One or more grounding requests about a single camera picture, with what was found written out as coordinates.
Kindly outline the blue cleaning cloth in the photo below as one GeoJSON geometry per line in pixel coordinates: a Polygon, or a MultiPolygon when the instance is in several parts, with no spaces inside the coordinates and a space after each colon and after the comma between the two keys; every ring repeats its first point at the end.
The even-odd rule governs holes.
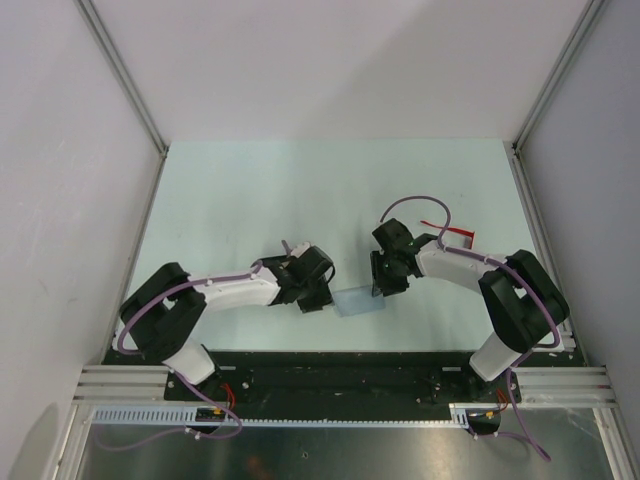
{"type": "Polygon", "coordinates": [[[385,298],[375,295],[370,285],[335,291],[333,304],[340,317],[352,317],[381,311],[385,298]]]}

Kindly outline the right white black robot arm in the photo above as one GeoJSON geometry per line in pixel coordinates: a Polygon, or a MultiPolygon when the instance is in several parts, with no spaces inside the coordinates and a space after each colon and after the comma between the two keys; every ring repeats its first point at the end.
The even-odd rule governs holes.
{"type": "Polygon", "coordinates": [[[469,399],[486,400],[496,391],[497,378],[530,351],[560,345],[558,326],[570,308],[531,252],[481,254],[446,245],[434,235],[414,237],[395,218],[379,224],[372,236],[379,245],[370,254],[374,296],[403,293],[414,277],[447,281],[483,298],[493,333],[472,354],[471,370],[461,376],[469,399]]]}

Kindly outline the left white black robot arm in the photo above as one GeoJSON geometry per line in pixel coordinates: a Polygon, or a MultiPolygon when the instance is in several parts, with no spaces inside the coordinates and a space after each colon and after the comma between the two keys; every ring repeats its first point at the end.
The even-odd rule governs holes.
{"type": "Polygon", "coordinates": [[[210,399],[221,376],[205,346],[191,338],[202,315],[293,303],[303,313],[320,311],[332,303],[335,273],[330,257],[309,242],[224,275],[198,278],[177,262],[166,263],[121,305],[115,349],[168,367],[197,398],[210,399]]]}

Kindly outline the red sunglasses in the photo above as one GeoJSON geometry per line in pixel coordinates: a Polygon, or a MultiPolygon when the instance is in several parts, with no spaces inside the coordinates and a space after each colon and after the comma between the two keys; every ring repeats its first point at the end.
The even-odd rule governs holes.
{"type": "MultiPolygon", "coordinates": [[[[420,220],[419,223],[423,226],[435,229],[437,231],[441,231],[443,229],[441,225],[431,223],[427,220],[420,220]]],[[[447,229],[447,235],[449,234],[458,235],[461,238],[463,238],[462,245],[465,248],[469,248],[469,249],[473,248],[474,241],[475,241],[475,232],[473,230],[468,230],[468,229],[459,228],[459,227],[449,227],[447,229]]]]}

